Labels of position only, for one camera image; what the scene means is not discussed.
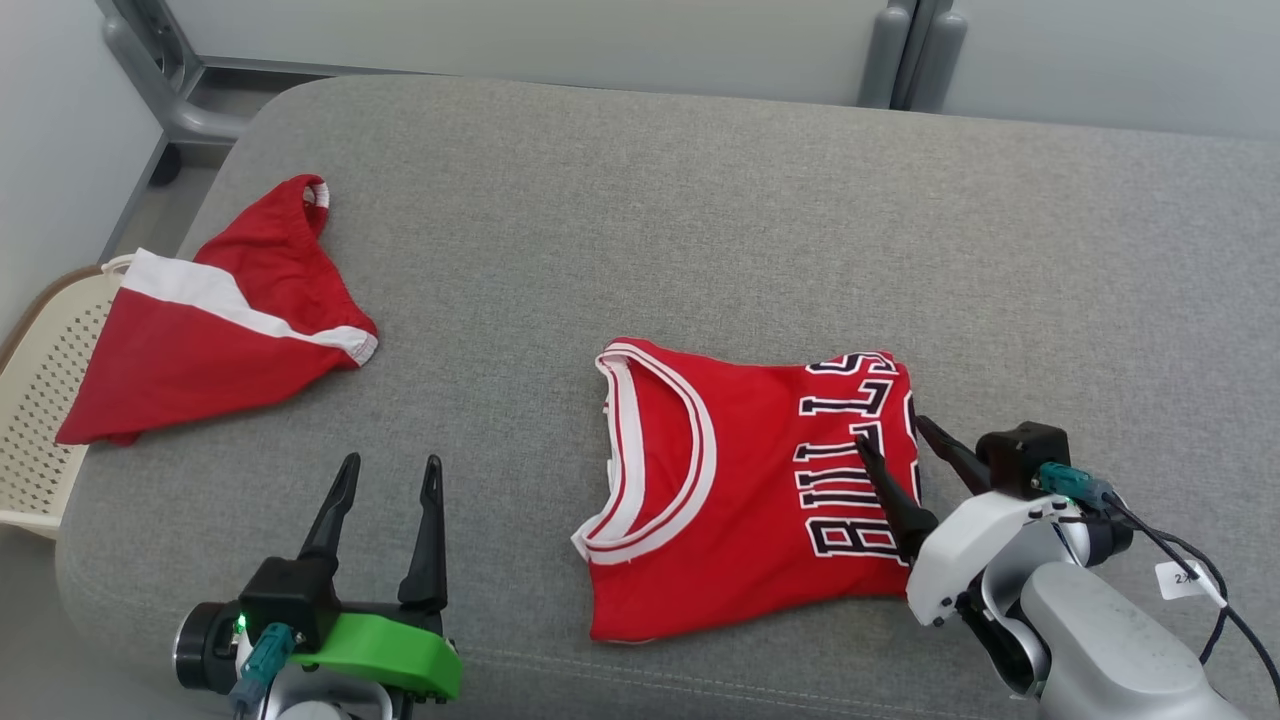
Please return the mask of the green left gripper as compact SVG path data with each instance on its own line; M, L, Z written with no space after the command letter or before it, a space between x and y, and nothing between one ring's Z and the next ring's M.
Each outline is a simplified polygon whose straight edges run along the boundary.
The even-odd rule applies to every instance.
M347 514L355 505L360 454L348 454L326 492L298 552L301 561L338 565L337 551ZM448 605L444 471L430 455L419 496L422 518L410 569L399 583L398 601L413 611L442 611ZM320 667L406 691L426 700L456 701L463 675L462 659L443 635L372 612L344 611L320 650L294 651L291 664Z

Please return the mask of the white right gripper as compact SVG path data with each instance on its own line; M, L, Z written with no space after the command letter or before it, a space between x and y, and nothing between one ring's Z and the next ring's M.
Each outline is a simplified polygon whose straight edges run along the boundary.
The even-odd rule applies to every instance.
M913 566L908 606L922 625L950 619L965 592L977 597L988 614L1005 618L1041 565L1088 564L1089 532L1070 523L1082 516L1074 503L1057 495L1018 500L991 492L989 468L973 450L931 418L915 419L932 452L977 496L960 503L941 524L896 482L868 438L860 437L856 447L899 557Z

